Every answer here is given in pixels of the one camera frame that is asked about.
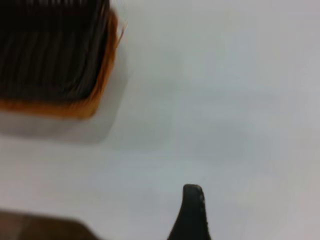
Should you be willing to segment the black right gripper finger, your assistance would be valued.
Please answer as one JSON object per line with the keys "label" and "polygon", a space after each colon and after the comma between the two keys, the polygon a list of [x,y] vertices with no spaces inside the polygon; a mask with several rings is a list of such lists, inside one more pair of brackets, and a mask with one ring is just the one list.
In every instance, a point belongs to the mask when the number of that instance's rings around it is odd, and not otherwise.
{"label": "black right gripper finger", "polygon": [[168,240],[211,240],[205,195],[197,184],[185,184],[182,203]]}

